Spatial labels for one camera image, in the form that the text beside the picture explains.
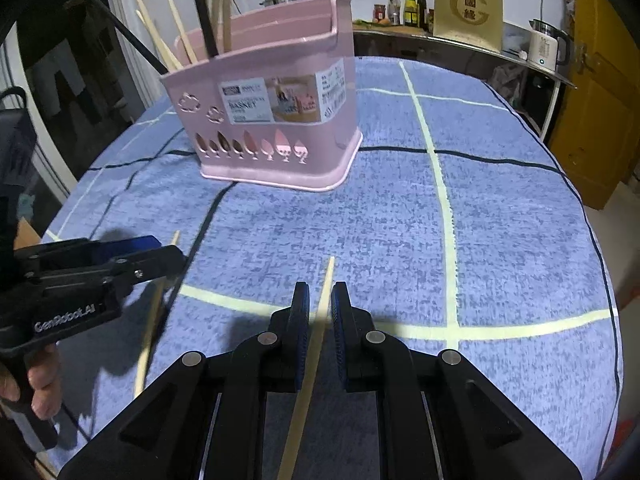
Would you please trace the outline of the person's left hand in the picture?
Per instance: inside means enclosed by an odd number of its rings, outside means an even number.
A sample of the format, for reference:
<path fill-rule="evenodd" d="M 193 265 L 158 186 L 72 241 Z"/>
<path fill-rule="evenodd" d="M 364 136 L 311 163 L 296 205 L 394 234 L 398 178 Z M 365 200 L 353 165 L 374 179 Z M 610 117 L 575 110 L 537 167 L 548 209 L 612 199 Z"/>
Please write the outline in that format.
<path fill-rule="evenodd" d="M 62 404 L 61 359 L 58 347 L 48 344 L 26 358 L 26 376 L 32 395 L 32 411 L 41 420 L 58 414 Z"/>

